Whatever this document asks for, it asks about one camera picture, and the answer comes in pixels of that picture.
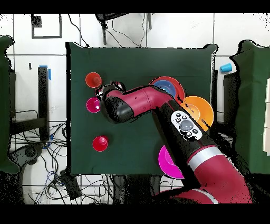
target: blue cup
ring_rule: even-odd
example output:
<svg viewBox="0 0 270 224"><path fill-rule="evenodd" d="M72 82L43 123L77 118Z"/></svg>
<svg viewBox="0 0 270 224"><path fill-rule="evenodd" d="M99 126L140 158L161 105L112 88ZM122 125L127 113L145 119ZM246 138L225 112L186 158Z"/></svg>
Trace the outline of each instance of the blue cup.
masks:
<svg viewBox="0 0 270 224"><path fill-rule="evenodd" d="M220 66L220 71L221 72L228 72L228 71L232 71L232 70L233 70L233 67L232 67L231 63L226 64L224 66Z"/></svg>

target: cup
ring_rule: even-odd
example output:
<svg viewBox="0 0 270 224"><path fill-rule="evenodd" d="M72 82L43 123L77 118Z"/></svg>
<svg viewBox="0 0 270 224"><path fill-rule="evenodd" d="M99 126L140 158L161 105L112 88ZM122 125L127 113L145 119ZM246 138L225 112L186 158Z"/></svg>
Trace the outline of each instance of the cup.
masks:
<svg viewBox="0 0 270 224"><path fill-rule="evenodd" d="M224 66L220 66L219 69L221 72L228 72L228 71L232 71L233 67L232 67L232 64L229 63L229 64L225 64Z"/></svg>
<svg viewBox="0 0 270 224"><path fill-rule="evenodd" d="M100 111L100 101L97 97L92 97L87 101L86 108L91 113L97 113Z"/></svg>
<svg viewBox="0 0 270 224"><path fill-rule="evenodd" d="M93 140L92 146L97 152L103 152L108 146L108 138L106 136L98 136Z"/></svg>
<svg viewBox="0 0 270 224"><path fill-rule="evenodd" d="M96 88L102 84L100 75L96 72L90 72L85 78L86 84L91 88Z"/></svg>

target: chair leg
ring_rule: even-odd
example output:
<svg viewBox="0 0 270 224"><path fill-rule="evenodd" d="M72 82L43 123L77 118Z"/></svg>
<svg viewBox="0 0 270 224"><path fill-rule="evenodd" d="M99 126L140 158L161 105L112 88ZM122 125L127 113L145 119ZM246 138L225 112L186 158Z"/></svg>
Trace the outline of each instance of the chair leg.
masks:
<svg viewBox="0 0 270 224"><path fill-rule="evenodd" d="M151 13L148 13L148 22L149 22L149 29L152 30Z"/></svg>
<svg viewBox="0 0 270 224"><path fill-rule="evenodd" d="M103 44L106 45L106 30L102 28L102 35L103 35Z"/></svg>

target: pink plate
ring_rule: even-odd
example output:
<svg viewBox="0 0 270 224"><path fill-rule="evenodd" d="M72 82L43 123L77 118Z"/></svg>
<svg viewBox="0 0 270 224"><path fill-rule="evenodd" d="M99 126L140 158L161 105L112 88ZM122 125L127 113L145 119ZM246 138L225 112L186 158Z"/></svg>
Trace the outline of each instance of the pink plate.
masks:
<svg viewBox="0 0 270 224"><path fill-rule="evenodd" d="M175 166L173 163L165 145L161 148L159 155L158 155L158 163L161 168L161 170L171 178L175 179L183 179L183 175L178 168L178 166Z"/></svg>

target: red cup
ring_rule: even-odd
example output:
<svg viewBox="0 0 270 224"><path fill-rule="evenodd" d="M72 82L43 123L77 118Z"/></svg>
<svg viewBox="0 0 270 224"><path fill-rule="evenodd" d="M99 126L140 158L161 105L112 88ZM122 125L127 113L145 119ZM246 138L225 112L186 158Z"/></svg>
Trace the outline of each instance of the red cup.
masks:
<svg viewBox="0 0 270 224"><path fill-rule="evenodd" d="M86 84L91 88L96 88L102 84L100 75L96 72L90 72L85 78Z"/></svg>
<svg viewBox="0 0 270 224"><path fill-rule="evenodd" d="M92 145L97 152L103 152L108 146L108 138L106 136L98 136L93 140Z"/></svg>
<svg viewBox="0 0 270 224"><path fill-rule="evenodd" d="M100 102L97 97L92 97L87 100L86 108L91 113L97 113L100 111Z"/></svg>

